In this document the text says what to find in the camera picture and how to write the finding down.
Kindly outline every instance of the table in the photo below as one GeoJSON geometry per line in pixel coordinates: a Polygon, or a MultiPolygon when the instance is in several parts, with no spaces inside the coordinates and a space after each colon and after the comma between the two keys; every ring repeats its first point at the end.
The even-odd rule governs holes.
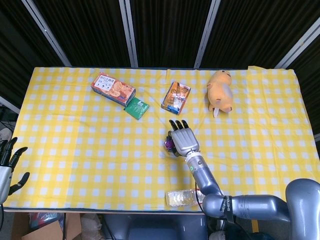
{"type": "Polygon", "coordinates": [[[164,148],[169,119],[185,119],[226,195],[272,194],[285,200],[296,178],[320,181],[320,163],[293,70],[232,70],[231,113],[213,118],[206,84],[214,70],[37,67],[18,117],[15,149],[28,146],[12,184],[26,185],[4,206],[14,210],[199,211],[171,208],[165,193],[192,189],[182,157],[164,148]],[[138,121],[95,93],[99,72],[136,87],[150,105],[138,121]],[[171,83],[191,87],[182,113],[161,108],[171,83]]]}

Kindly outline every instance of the cardboard box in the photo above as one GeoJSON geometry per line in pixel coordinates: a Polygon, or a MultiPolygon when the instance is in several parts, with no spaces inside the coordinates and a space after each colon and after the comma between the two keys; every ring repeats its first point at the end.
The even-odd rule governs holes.
{"type": "MultiPolygon", "coordinates": [[[[66,240],[73,240],[81,233],[79,213],[66,214],[66,240]]],[[[12,240],[61,240],[63,233],[58,221],[30,232],[29,216],[25,212],[16,212],[12,225],[12,240]]]]}

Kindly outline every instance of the food package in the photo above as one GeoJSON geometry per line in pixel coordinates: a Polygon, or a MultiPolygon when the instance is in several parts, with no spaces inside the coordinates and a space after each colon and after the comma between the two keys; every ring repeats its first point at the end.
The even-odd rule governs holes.
{"type": "Polygon", "coordinates": [[[189,96],[191,88],[174,81],[166,93],[161,107],[169,112],[179,115],[189,96]]]}
{"type": "Polygon", "coordinates": [[[124,110],[132,117],[139,120],[142,117],[142,115],[148,110],[148,108],[148,104],[134,97],[124,110]]]}
{"type": "Polygon", "coordinates": [[[96,93],[126,107],[136,94],[136,89],[106,73],[100,72],[91,84],[96,93]]]}

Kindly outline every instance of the robotic hand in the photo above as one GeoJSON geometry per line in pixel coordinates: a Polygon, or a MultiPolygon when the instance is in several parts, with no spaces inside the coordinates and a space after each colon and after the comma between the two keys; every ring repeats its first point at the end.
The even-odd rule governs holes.
{"type": "Polygon", "coordinates": [[[14,137],[9,142],[4,140],[0,144],[0,205],[7,200],[9,195],[21,189],[27,182],[30,175],[29,172],[26,172],[17,184],[10,186],[12,174],[15,170],[18,160],[21,154],[28,149],[27,147],[18,149],[10,159],[12,149],[16,141],[17,138],[14,137]]]}
{"type": "Polygon", "coordinates": [[[286,200],[273,195],[224,196],[204,158],[200,146],[186,121],[169,120],[166,147],[185,161],[198,185],[206,195],[203,211],[213,218],[233,222],[233,216],[255,220],[281,220],[291,224],[291,240],[320,240],[320,184],[311,179],[296,179],[285,190],[286,200]]]}

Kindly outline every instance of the snack box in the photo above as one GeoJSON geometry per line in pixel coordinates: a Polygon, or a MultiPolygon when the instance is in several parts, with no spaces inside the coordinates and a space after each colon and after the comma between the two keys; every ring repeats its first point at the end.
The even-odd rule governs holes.
{"type": "Polygon", "coordinates": [[[161,107],[169,112],[179,115],[189,96],[191,88],[174,81],[166,93],[161,107]]]}
{"type": "Polygon", "coordinates": [[[100,72],[91,83],[96,93],[126,107],[136,94],[136,89],[106,73],[100,72]]]}

